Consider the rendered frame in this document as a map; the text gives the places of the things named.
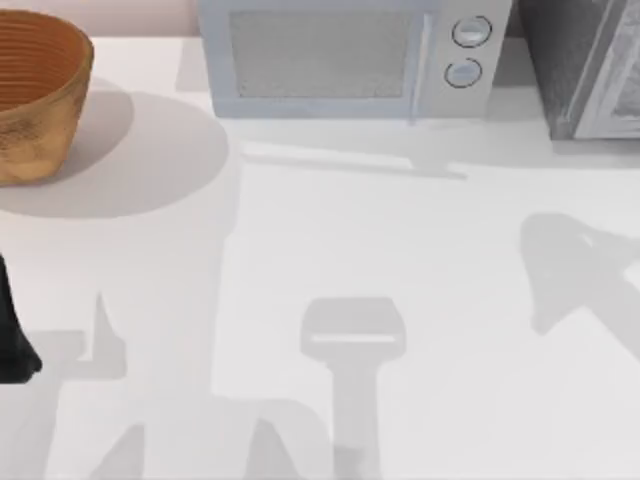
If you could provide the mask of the pale microwave oven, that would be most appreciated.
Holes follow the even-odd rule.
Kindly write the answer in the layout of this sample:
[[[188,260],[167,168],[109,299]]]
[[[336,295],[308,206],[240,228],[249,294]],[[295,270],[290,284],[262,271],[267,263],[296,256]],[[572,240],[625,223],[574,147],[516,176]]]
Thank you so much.
[[[427,57],[420,119],[478,118],[488,103],[504,41],[512,0],[440,0],[442,11],[433,24]],[[454,25],[463,18],[484,16],[492,24],[489,40],[477,48],[462,48],[452,39]],[[455,89],[444,80],[452,62],[477,60],[483,68],[475,85]]]

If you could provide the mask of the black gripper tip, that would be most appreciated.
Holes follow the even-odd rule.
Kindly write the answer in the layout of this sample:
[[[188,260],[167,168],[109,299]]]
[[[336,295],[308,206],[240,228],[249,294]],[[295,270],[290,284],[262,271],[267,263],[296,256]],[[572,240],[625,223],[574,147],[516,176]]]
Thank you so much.
[[[6,263],[0,254],[0,384],[26,384],[42,366],[18,320]]]

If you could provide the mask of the brown woven basket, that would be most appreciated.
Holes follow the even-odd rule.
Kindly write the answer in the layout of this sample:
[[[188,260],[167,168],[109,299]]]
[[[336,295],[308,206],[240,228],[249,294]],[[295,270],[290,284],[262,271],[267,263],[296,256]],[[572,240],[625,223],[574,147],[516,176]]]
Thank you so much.
[[[0,186],[47,179],[67,159],[94,45],[73,23],[0,8]]]

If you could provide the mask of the microwave door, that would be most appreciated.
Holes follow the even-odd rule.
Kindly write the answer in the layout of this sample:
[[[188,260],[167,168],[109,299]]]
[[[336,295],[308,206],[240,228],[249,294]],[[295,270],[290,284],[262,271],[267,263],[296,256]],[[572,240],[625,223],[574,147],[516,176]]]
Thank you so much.
[[[197,0],[222,118],[410,119],[424,14],[440,0]]]

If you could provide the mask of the microwave knob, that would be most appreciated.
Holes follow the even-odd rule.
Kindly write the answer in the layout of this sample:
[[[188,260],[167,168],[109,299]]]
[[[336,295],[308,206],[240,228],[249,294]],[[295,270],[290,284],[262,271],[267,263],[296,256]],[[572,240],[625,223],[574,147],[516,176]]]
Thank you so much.
[[[478,83],[482,75],[482,65],[475,59],[465,58],[446,67],[444,80],[452,88],[465,89]]]
[[[459,20],[452,29],[453,41],[462,48],[477,48],[486,43],[492,34],[492,24],[484,16]]]

